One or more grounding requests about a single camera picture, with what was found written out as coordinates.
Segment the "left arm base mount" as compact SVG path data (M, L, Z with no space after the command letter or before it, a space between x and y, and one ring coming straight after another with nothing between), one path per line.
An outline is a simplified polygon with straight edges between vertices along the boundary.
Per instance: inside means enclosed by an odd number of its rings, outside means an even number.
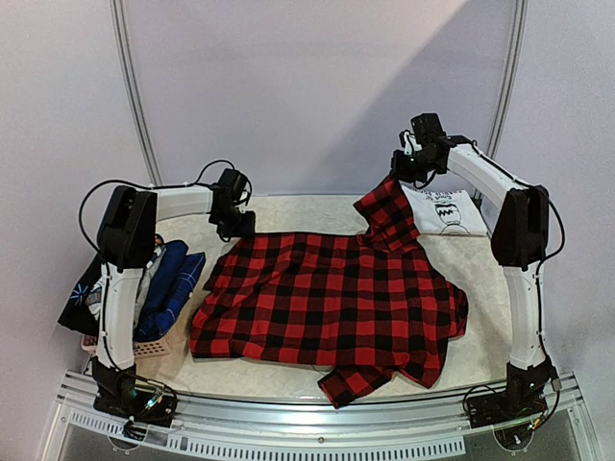
M97 357L91 365L97 385L93 408L134 423L170 427L178 396L167 384L138 376L135 366L117 370L102 364Z

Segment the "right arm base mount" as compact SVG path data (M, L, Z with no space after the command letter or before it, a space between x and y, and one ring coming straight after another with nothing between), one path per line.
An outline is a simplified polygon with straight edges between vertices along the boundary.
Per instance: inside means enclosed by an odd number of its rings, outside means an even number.
M496 391L486 384L475 385L464 395L462 407L472 428L538 415L529 424L529 430L535 431L557 409L560 393L561 381L550 359L527 369L507 363L503 391Z

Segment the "white and green raglan shirt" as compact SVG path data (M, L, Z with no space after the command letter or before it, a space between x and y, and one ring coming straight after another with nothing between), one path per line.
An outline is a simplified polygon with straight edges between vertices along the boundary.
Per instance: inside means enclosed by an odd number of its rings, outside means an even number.
M433 192L402 186L417 229L425 235L486 236L487 227L465 190Z

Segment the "red black plaid garment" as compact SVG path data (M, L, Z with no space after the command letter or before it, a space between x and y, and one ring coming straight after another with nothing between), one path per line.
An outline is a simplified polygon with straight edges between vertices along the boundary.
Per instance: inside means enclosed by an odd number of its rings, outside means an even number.
M466 330L463 290L430 263L399 181L355 203L355 235L257 233L215 263L190 331L200 359L244 357L328 369L340 408L402 375L430 388Z

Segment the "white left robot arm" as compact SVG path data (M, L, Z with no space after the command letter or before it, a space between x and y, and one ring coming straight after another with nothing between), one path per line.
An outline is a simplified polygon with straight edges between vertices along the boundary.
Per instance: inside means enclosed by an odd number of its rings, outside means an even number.
M222 239L250 236L256 214L242 211L243 181L146 189L118 185L97 234L102 260L99 337L92 372L98 383L135 374L133 346L165 337L205 264L181 242L155 243L158 222L206 214Z

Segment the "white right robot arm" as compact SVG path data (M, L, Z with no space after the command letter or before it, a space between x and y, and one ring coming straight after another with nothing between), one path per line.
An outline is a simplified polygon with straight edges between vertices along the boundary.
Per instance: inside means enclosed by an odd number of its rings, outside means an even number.
M393 152L391 174L402 182L426 181L454 173L500 208L491 251L504 270L512 321L509 366L529 372L548 370L542 337L543 264L549 240L549 195L507 172L462 135L439 136L420 144L408 130Z

